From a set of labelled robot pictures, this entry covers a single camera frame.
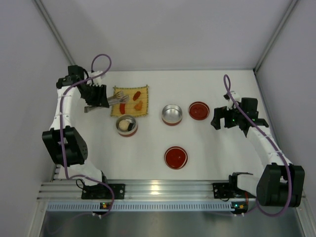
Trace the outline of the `steel tongs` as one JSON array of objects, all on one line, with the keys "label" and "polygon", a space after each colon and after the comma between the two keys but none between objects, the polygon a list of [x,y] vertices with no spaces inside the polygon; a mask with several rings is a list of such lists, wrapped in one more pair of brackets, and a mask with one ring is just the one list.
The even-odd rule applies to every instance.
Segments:
[{"label": "steel tongs", "polygon": [[110,106],[113,106],[116,104],[126,104],[128,101],[129,101],[129,95],[125,95],[123,91],[121,90],[115,93],[113,96],[108,97],[105,100],[105,102],[100,102],[96,105],[85,106],[84,113],[89,113],[99,108],[109,108]]}]

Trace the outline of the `long red sausage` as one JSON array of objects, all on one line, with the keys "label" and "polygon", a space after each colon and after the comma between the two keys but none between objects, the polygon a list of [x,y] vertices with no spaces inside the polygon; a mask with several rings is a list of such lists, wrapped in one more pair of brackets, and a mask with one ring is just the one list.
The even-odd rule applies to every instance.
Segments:
[{"label": "long red sausage", "polygon": [[124,103],[121,103],[120,106],[119,106],[119,111],[122,115],[125,114],[125,104]]}]

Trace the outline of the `beige rice ball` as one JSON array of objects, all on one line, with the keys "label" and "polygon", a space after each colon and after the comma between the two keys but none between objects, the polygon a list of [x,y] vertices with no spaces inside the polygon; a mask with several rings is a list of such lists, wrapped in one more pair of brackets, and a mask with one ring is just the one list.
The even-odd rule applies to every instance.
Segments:
[{"label": "beige rice ball", "polygon": [[119,122],[118,127],[119,127],[119,129],[122,130],[122,131],[127,131],[128,128],[129,128],[129,125],[130,125],[130,122],[127,121],[127,120],[125,120],[125,119],[123,119],[123,120],[121,120],[121,121]]}]

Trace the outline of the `small red sausage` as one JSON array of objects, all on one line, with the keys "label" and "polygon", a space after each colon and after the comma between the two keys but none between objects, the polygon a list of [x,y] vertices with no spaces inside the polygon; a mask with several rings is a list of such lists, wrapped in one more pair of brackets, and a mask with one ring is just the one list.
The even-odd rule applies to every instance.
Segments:
[{"label": "small red sausage", "polygon": [[141,92],[140,92],[140,91],[137,91],[137,92],[134,94],[134,96],[133,96],[133,100],[136,101],[136,100],[139,98],[140,95],[141,95]]}]

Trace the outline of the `black white sushi roll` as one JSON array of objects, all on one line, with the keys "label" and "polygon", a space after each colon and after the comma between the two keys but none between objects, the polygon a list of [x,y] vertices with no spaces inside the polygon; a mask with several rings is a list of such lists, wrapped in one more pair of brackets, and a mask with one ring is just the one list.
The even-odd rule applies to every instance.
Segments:
[{"label": "black white sushi roll", "polygon": [[127,129],[127,131],[132,131],[132,130],[133,130],[133,128],[134,128],[134,126],[135,126],[135,123],[130,122],[130,123],[129,123],[129,125],[128,125],[128,129]]}]

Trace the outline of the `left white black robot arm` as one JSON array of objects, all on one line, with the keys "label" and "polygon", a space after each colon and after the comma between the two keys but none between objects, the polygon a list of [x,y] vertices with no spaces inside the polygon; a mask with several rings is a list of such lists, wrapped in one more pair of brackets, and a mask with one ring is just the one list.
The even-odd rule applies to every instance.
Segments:
[{"label": "left white black robot arm", "polygon": [[42,133],[42,140],[52,161],[64,167],[66,179],[81,178],[86,186],[107,184],[104,173],[88,160],[88,146],[75,128],[75,113],[79,100],[97,108],[109,108],[107,87],[88,81],[87,71],[68,67],[68,74],[57,83],[58,101],[52,125]]}]

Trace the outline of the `red lid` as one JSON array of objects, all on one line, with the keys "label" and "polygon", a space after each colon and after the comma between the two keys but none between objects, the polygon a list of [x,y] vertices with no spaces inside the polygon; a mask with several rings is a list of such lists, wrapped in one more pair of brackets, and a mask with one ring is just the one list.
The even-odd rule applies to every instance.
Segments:
[{"label": "red lid", "polygon": [[166,150],[164,154],[164,161],[169,168],[179,170],[186,165],[188,161],[188,154],[183,148],[173,146]]},{"label": "red lid", "polygon": [[210,114],[210,108],[204,102],[196,101],[189,106],[189,115],[195,120],[205,120]]}]

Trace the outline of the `bamboo serving mat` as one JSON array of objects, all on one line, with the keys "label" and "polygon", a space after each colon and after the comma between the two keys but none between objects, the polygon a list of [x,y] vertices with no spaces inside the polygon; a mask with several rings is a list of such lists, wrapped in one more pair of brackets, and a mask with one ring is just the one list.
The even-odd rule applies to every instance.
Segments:
[{"label": "bamboo serving mat", "polygon": [[134,117],[144,117],[148,114],[149,107],[149,86],[142,87],[113,87],[114,94],[122,91],[124,95],[129,96],[125,104],[116,104],[112,106],[110,116],[120,117],[122,115],[131,115]]}]

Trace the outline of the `centre steel bowl red base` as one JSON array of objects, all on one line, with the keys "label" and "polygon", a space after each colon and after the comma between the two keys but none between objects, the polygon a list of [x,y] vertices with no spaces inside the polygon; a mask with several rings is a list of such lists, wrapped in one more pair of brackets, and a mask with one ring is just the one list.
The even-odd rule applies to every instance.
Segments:
[{"label": "centre steel bowl red base", "polygon": [[169,126],[175,126],[182,121],[183,111],[180,106],[169,104],[163,107],[161,118],[165,124]]}]

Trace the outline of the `steel bowl red base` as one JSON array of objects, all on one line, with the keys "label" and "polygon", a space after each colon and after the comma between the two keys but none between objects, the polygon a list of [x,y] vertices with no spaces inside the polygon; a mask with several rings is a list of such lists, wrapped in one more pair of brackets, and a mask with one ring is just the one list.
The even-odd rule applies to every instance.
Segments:
[{"label": "steel bowl red base", "polygon": [[180,106],[169,104],[163,107],[161,118],[165,124],[169,126],[175,126],[182,121],[183,111]]},{"label": "steel bowl red base", "polygon": [[[123,119],[125,119],[125,120],[127,120],[129,122],[135,123],[135,126],[134,126],[132,131],[122,131],[122,130],[119,129],[119,122],[121,120],[123,120]],[[119,135],[121,135],[123,137],[130,137],[130,136],[134,135],[137,132],[137,130],[138,130],[138,123],[137,123],[135,117],[133,117],[131,115],[122,115],[116,121],[116,128],[117,128],[117,132],[118,132]]]}]

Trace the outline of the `left steel bowl red base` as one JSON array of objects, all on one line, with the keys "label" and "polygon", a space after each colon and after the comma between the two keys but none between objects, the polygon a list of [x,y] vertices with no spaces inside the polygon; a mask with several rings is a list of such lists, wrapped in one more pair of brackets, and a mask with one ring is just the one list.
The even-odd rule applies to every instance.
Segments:
[{"label": "left steel bowl red base", "polygon": [[[135,123],[135,126],[134,126],[132,131],[122,131],[122,130],[119,129],[119,122],[121,120],[123,120],[123,119],[125,119],[125,120],[127,120],[129,122]],[[131,115],[122,115],[116,121],[116,128],[117,128],[117,132],[118,132],[119,135],[121,135],[123,137],[130,137],[130,136],[134,135],[137,132],[137,130],[138,130],[138,123],[137,123],[135,117],[133,117]]]}]

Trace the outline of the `front red lid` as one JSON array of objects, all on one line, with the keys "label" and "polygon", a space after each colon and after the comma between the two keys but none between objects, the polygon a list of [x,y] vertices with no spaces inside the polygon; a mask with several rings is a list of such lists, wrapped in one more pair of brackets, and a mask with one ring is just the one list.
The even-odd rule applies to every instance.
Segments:
[{"label": "front red lid", "polygon": [[169,168],[179,170],[186,165],[188,161],[188,154],[183,148],[173,146],[166,150],[164,154],[164,161]]}]

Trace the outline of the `aluminium front frame rail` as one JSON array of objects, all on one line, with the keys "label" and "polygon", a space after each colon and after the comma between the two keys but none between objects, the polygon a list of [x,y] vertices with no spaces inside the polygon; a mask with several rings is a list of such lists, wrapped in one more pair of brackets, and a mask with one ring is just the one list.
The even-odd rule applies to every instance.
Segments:
[{"label": "aluminium front frame rail", "polygon": [[[228,180],[109,180],[125,184],[125,201],[213,200],[213,185]],[[40,201],[80,200],[82,190],[75,181],[44,182],[36,195]]]}]

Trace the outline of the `aluminium corner post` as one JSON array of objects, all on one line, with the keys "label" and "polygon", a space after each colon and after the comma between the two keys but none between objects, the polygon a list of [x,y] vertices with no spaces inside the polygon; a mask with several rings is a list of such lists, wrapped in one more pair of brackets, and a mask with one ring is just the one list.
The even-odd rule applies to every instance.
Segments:
[{"label": "aluminium corner post", "polygon": [[36,10],[39,12],[49,31],[51,32],[53,38],[55,39],[58,47],[62,51],[64,57],[66,58],[69,65],[75,65],[75,60],[73,59],[68,47],[66,46],[59,30],[57,29],[52,17],[50,16],[47,8],[45,7],[42,0],[32,0]]},{"label": "aluminium corner post", "polygon": [[255,67],[253,68],[254,75],[257,75],[257,73],[259,72],[260,68],[262,67],[267,56],[269,55],[269,53],[272,50],[275,43],[277,42],[281,32],[285,28],[287,22],[289,21],[291,15],[295,11],[295,9],[299,3],[300,3],[300,0],[291,0],[289,2],[285,12],[281,15],[281,19],[277,23],[275,29],[273,30],[271,37],[269,38],[267,44],[264,47],[263,52],[261,53],[257,63],[255,64]]}]

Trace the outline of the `right aluminium corner post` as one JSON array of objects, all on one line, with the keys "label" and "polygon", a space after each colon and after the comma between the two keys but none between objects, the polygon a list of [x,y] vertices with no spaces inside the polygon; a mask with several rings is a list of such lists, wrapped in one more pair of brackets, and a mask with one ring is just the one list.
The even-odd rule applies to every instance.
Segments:
[{"label": "right aluminium corner post", "polygon": [[285,28],[287,22],[289,21],[291,15],[295,11],[295,9],[299,3],[300,3],[300,0],[291,0],[289,2],[285,12],[281,15],[281,19],[277,23],[275,29],[273,30],[271,37],[269,38],[267,44],[264,47],[263,52],[261,53],[257,63],[255,64],[255,67],[253,68],[254,75],[257,75],[257,73],[259,72],[260,68],[262,67],[267,56],[269,55],[269,53],[272,50],[275,43],[277,42],[281,32]]}]

